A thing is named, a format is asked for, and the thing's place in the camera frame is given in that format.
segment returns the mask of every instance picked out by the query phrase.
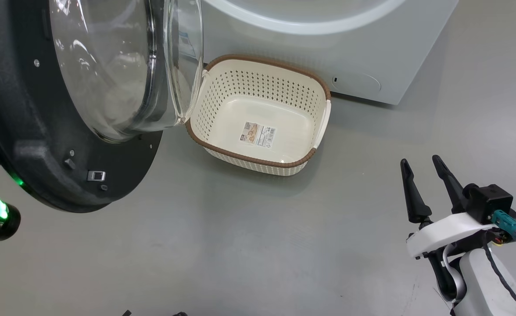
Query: perforated basket wall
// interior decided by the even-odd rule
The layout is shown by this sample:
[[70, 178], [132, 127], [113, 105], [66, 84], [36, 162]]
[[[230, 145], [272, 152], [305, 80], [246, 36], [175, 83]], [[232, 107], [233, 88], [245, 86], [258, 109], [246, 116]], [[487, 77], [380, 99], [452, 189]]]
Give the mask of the perforated basket wall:
[[[208, 64], [206, 72], [196, 108], [186, 123], [192, 139], [216, 158], [242, 168], [278, 176], [301, 171], [316, 152], [328, 123], [330, 90], [326, 84], [294, 66], [240, 55], [217, 58]], [[310, 151], [296, 162], [282, 163], [242, 156], [209, 144], [218, 110], [233, 95], [278, 101], [306, 112], [314, 124]]]

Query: product label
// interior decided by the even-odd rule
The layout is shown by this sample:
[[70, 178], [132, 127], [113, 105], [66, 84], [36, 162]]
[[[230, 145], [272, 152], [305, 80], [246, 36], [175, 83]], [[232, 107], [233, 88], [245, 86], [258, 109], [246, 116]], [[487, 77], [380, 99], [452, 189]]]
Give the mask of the product label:
[[264, 148], [272, 148], [276, 136], [276, 129], [270, 126], [246, 122], [240, 140]]

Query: cable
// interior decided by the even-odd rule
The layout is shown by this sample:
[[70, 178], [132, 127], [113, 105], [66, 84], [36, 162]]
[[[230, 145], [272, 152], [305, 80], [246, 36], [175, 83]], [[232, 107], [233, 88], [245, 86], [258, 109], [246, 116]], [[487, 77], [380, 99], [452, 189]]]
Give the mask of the cable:
[[498, 266], [496, 266], [496, 263], [494, 262], [494, 258], [492, 258], [492, 253], [490, 252], [490, 249], [488, 248], [488, 238], [486, 235], [486, 232], [482, 234], [482, 246], [484, 248], [484, 252], [486, 252], [486, 258], [490, 261], [490, 265], [492, 266], [492, 270], [494, 270], [495, 274], [500, 279], [500, 282], [505, 287], [505, 289], [509, 292], [509, 295], [513, 298], [514, 301], [516, 301], [516, 294], [513, 292], [509, 284], [505, 281], [503, 278], [502, 273], [500, 273], [500, 270], [498, 270]]

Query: washing machine door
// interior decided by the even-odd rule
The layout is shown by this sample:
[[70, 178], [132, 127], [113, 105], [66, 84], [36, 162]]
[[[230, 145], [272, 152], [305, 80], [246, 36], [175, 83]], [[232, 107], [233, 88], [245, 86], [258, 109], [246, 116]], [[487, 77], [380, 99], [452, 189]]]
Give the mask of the washing machine door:
[[144, 178], [200, 88], [199, 0], [0, 0], [0, 164], [92, 212]]

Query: white panel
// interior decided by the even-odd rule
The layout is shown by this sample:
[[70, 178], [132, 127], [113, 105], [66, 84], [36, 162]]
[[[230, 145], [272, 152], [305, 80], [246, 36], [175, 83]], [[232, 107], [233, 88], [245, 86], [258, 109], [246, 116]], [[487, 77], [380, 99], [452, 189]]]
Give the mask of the white panel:
[[346, 92], [360, 98], [369, 98], [381, 91], [381, 84], [372, 76], [345, 70], [342, 72], [335, 73], [332, 77], [331, 90], [334, 92]]
[[[217, 2], [232, 4], [224, 0], [207, 1], [214, 5]], [[358, 16], [397, 3], [381, 2]], [[354, 91], [354, 82], [340, 82], [337, 91], [398, 104], [456, 4], [457, 0], [405, 0], [392, 12], [379, 16], [363, 27], [332, 34], [302, 35], [275, 32], [266, 29], [268, 26], [260, 28], [253, 25], [256, 24], [254, 22], [243, 22], [204, 3], [204, 61], [210, 62], [224, 54], [250, 54], [308, 68], [327, 83], [335, 76], [352, 79], [370, 76], [379, 82], [380, 90], [370, 88], [359, 93]]]

